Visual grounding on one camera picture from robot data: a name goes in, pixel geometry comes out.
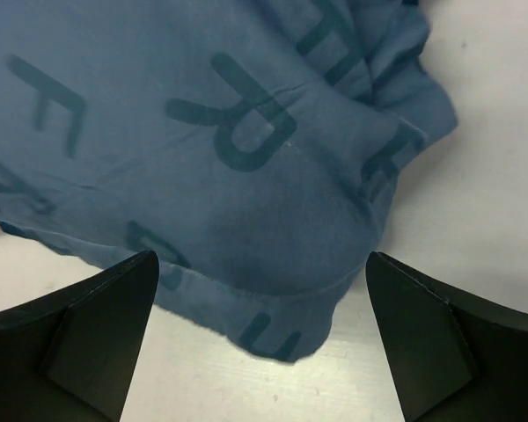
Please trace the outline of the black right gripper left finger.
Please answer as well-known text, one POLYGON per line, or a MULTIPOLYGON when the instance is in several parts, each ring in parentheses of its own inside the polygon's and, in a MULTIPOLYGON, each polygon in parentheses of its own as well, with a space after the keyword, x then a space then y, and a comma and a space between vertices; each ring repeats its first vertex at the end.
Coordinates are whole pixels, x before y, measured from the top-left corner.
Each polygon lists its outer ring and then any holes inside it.
POLYGON ((0 311, 0 421, 118 421, 158 285, 143 251, 0 311))

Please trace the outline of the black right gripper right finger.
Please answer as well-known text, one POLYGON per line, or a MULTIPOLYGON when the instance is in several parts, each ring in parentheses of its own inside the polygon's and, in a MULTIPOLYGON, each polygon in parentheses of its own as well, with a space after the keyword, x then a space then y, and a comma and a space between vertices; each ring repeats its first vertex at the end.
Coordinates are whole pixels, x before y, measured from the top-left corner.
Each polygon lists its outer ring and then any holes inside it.
POLYGON ((381 252, 365 277, 406 421, 528 421, 528 314, 381 252))

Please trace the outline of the blue lettered pillowcase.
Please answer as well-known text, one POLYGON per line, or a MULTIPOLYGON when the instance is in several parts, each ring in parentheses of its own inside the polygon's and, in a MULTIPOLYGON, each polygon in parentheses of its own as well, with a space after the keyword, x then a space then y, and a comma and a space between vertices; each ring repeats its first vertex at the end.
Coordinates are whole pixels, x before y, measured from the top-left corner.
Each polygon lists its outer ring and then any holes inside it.
POLYGON ((416 1, 0 1, 0 228, 245 351, 315 353, 457 124, 416 1))

